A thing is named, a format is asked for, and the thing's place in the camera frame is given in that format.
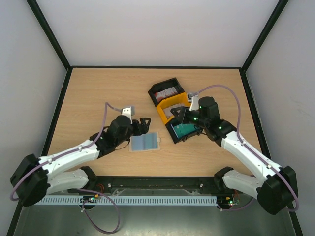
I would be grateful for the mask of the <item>beige card holder wallet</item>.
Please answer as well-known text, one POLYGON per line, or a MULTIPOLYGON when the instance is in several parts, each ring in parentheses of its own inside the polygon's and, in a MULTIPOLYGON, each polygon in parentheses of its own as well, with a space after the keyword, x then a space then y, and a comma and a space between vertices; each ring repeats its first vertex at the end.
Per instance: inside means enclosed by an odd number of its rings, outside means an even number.
POLYGON ((142 152, 160 150, 160 137, 158 132, 149 132, 140 136, 132 136, 129 151, 142 152))

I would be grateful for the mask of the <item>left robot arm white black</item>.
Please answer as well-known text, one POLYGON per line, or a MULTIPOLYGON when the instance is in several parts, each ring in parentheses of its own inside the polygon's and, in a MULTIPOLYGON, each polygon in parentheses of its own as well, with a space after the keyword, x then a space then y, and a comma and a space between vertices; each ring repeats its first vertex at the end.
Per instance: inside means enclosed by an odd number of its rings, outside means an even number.
POLYGON ((48 156, 25 156, 10 178, 13 194, 17 195, 16 198, 10 196, 11 200, 29 207, 55 192, 92 188, 96 176, 89 167, 73 172, 69 169, 114 152, 117 146, 129 141, 132 136, 148 133, 150 123, 150 118, 136 120, 119 115, 109 126, 102 127, 98 133, 75 147, 48 156))

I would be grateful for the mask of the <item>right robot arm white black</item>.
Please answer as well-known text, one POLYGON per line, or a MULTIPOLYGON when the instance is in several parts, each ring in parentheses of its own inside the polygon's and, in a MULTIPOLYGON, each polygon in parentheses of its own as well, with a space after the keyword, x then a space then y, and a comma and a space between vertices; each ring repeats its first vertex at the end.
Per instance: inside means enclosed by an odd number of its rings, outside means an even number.
POLYGON ((282 167, 254 148, 239 130, 221 118, 218 104, 212 97, 202 97, 198 106, 172 108, 171 113, 181 123, 191 123, 205 131, 218 146, 232 153, 252 173, 244 175, 226 167, 215 174, 215 188, 241 191, 256 199, 269 214, 275 215, 298 198, 296 172, 282 167))

